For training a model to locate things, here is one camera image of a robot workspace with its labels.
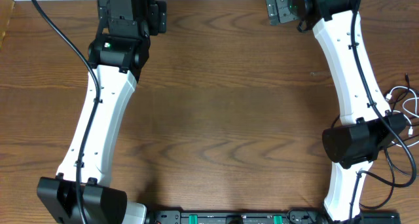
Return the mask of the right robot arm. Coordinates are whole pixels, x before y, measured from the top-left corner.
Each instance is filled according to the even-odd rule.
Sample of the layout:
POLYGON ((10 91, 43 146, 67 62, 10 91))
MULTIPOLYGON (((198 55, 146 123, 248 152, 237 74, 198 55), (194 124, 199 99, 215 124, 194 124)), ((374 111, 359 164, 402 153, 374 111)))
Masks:
POLYGON ((362 208, 365 178, 381 151, 406 127, 383 97, 361 32, 361 0, 266 0, 272 25, 298 22, 312 31, 329 65, 338 97, 340 126, 323 131, 332 162, 331 180, 318 223, 399 223, 396 213, 362 208))

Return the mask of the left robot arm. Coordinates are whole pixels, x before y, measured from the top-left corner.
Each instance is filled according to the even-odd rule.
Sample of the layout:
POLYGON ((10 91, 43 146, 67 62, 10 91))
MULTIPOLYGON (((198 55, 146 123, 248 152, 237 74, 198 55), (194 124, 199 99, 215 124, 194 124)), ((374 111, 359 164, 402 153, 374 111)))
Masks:
POLYGON ((151 37, 167 30, 161 0, 97 0, 99 24, 82 62, 88 87, 75 135, 37 196, 58 223, 144 223, 145 205, 111 188, 113 155, 128 102, 149 59, 151 37))

